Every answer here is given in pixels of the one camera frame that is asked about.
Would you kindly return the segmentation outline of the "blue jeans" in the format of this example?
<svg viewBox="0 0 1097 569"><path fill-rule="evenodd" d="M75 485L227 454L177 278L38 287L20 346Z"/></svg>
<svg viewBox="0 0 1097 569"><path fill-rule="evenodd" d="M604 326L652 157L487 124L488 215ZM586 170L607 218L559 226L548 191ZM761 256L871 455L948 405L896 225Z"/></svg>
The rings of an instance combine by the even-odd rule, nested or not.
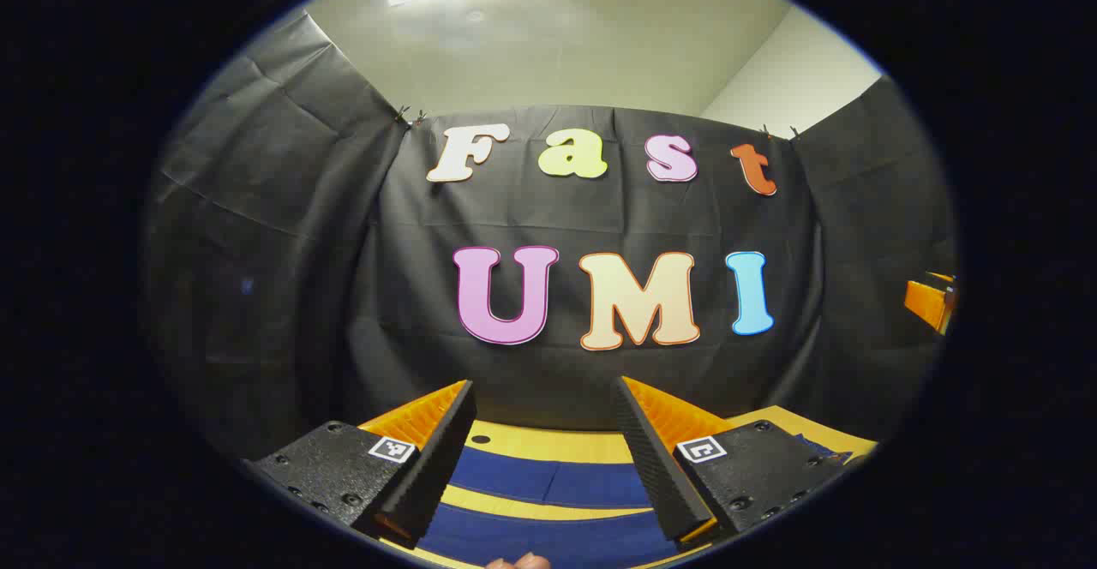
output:
<svg viewBox="0 0 1097 569"><path fill-rule="evenodd" d="M502 517L444 501L418 547L465 564L489 562L491 554L521 553L525 544L561 547L554 566L584 569L604 559L627 566L669 557L645 488L633 464L572 463L513 458L468 446L450 482L459 490L564 509L631 510L624 517Z"/></svg>

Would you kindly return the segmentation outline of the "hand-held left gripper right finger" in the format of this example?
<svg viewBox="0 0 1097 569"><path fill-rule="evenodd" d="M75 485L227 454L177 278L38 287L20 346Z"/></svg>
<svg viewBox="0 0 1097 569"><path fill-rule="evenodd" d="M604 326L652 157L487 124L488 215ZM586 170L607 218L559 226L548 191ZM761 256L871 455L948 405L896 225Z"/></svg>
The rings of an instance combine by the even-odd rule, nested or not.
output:
<svg viewBox="0 0 1097 569"><path fill-rule="evenodd" d="M647 383L614 383L620 433L663 536L686 551L769 523L851 467L771 418L734 425Z"/></svg>

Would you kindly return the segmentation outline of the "black backdrop cloth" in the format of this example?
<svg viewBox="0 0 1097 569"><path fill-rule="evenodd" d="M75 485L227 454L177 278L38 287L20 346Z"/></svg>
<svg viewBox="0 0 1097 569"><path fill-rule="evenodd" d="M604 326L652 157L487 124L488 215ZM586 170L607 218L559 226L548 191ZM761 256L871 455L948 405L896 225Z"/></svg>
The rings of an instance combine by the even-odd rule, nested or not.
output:
<svg viewBox="0 0 1097 569"><path fill-rule="evenodd" d="M939 348L908 284L955 273L889 78L790 141L603 105L412 125L304 11L165 143L146 241L165 380L247 458L460 380L517 426L608 431L627 376L885 440Z"/></svg>

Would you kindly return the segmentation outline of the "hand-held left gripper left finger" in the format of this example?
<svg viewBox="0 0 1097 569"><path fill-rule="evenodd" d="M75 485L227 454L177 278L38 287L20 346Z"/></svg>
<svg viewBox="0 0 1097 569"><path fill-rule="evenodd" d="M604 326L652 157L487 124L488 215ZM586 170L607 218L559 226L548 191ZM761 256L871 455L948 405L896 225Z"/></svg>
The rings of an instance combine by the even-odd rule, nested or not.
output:
<svg viewBox="0 0 1097 569"><path fill-rule="evenodd" d="M473 383L460 380L364 423L326 421L246 465L326 521L412 549L434 522L475 417Z"/></svg>

